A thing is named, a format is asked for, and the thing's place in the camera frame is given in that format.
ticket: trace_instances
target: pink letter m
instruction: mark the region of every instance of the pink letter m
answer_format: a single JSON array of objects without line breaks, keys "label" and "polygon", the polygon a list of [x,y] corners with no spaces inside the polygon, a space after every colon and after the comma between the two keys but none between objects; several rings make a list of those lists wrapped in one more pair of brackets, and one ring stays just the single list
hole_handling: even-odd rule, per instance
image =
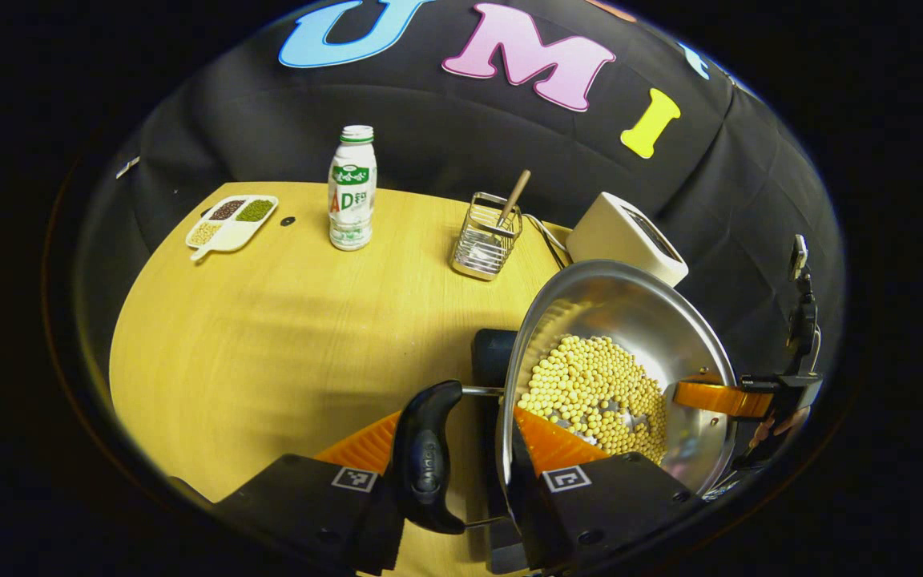
[{"label": "pink letter m", "polygon": [[526,80],[554,67],[546,80],[534,84],[536,94],[575,112],[589,108],[586,93],[604,63],[615,55],[600,44],[582,36],[570,36],[550,46],[539,40],[532,18],[522,10],[499,4],[474,6],[483,14],[479,26],[461,54],[443,62],[444,70],[460,76],[493,78],[498,69],[490,59],[501,47],[501,58],[510,84],[517,87]]}]

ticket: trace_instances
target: metal utensil holder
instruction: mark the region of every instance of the metal utensil holder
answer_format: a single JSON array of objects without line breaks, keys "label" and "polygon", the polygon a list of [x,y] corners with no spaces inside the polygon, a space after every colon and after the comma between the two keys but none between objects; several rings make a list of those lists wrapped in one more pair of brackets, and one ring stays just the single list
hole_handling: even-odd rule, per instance
[{"label": "metal utensil holder", "polygon": [[498,276],[522,233],[522,212],[517,204],[498,227],[505,204],[506,198],[484,192],[473,194],[461,233],[454,242],[451,268],[483,280]]}]

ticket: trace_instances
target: yellow table surface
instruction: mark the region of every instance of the yellow table surface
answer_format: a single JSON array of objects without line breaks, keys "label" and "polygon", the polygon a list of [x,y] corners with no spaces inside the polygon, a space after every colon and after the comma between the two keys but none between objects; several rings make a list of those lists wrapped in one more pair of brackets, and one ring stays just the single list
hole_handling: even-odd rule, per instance
[{"label": "yellow table surface", "polygon": [[[183,243],[205,208],[235,194],[280,202],[240,251],[197,265]],[[526,194],[534,194],[529,187]],[[219,501],[286,453],[313,456],[447,379],[472,383],[478,329],[517,329],[558,272],[524,219],[498,278],[448,259],[468,204],[377,190],[373,240],[355,252],[328,238],[326,183],[229,183],[151,255],[113,336],[110,384],[127,432],[162,472]],[[283,227],[280,220],[295,216]],[[548,225],[564,242],[567,229]],[[485,487],[466,397],[447,423],[447,505],[482,518]],[[440,535],[411,523],[385,575],[488,575],[483,530]]]}]

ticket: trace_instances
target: stainless steel bowl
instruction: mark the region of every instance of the stainless steel bowl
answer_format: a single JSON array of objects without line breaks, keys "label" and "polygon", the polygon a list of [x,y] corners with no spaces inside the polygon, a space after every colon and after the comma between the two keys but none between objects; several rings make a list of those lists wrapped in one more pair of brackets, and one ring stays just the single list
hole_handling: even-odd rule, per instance
[{"label": "stainless steel bowl", "polygon": [[697,494],[711,489],[732,456],[736,424],[710,410],[674,405],[680,379],[707,368],[726,385],[732,366],[711,326],[671,286],[616,260],[583,260],[543,285],[516,337],[498,423],[498,471],[505,485],[512,463],[512,419],[532,365],[557,336],[611,337],[636,355],[667,398],[667,456],[662,468]]}]

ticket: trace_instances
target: blue letter u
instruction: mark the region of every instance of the blue letter u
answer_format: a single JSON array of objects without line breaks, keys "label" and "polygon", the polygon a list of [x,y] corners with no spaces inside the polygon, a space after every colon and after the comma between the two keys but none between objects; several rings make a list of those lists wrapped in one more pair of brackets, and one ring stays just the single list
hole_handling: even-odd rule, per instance
[{"label": "blue letter u", "polygon": [[435,0],[380,0],[387,4],[377,23],[364,38],[344,44],[329,44],[326,35],[342,14],[362,3],[349,0],[308,12],[297,19],[297,28],[280,48],[280,63],[292,68],[316,68],[349,63],[380,54],[404,34],[420,4]]}]

